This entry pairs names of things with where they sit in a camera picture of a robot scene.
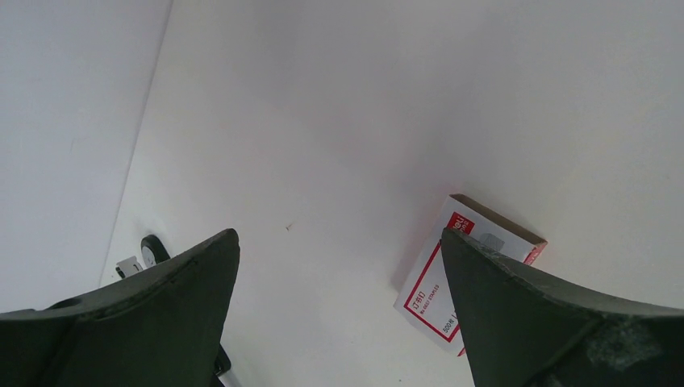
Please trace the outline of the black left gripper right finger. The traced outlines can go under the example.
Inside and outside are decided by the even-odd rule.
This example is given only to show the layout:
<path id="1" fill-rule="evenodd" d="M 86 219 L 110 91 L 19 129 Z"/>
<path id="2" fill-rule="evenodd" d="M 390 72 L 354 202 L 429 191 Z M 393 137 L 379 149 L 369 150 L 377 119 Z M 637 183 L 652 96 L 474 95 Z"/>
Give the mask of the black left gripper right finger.
<path id="1" fill-rule="evenodd" d="M 682 385 L 682 310 L 587 289 L 454 229 L 440 242 L 475 385 Z"/>

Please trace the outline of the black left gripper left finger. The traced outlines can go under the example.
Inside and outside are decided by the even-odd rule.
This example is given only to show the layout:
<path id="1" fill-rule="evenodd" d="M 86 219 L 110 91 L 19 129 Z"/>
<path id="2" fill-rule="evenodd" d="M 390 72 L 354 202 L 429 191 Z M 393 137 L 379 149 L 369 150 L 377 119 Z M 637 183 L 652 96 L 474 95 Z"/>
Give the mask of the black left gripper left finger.
<path id="1" fill-rule="evenodd" d="M 227 229 L 100 289 L 1 316 L 4 386 L 222 386 L 240 263 Z"/>

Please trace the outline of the black stapler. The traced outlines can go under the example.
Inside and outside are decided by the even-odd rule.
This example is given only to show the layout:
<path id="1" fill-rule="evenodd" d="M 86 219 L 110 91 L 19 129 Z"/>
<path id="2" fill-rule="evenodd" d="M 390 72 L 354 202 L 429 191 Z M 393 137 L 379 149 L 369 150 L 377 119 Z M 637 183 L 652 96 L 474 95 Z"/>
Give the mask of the black stapler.
<path id="1" fill-rule="evenodd" d="M 151 268 L 170 259 L 164 244 L 156 235 L 147 235 L 140 242 L 142 261 L 136 256 L 121 260 L 115 265 L 115 271 L 121 279 L 125 279 Z M 232 363 L 222 346 L 219 346 L 218 355 L 214 362 L 214 376 L 211 378 L 211 386 L 229 386 L 228 373 Z"/>

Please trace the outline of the red white staple box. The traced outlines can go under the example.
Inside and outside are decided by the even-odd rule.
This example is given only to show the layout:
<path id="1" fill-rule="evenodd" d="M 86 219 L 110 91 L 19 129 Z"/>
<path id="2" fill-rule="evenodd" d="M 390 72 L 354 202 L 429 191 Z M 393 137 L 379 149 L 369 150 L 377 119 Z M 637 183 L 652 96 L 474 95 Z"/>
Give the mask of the red white staple box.
<path id="1" fill-rule="evenodd" d="M 465 354 L 461 326 L 453 308 L 444 271 L 441 234 L 446 227 L 474 238 L 488 248 L 531 265 L 548 242 L 462 193 L 450 195 L 409 272 L 394 308 L 438 346 Z"/>

